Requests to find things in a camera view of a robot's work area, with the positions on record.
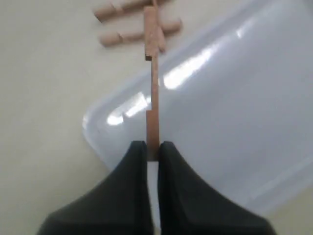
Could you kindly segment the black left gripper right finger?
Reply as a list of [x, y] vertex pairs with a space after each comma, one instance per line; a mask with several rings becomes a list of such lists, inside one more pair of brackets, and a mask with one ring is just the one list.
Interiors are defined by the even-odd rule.
[[172, 142], [159, 148], [158, 200], [163, 235], [274, 235], [272, 225], [224, 197]]

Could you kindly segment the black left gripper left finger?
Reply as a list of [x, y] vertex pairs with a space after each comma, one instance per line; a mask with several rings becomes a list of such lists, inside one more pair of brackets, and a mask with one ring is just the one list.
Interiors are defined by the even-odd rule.
[[90, 192], [51, 213], [40, 235], [152, 235], [147, 146], [133, 141], [118, 166]]

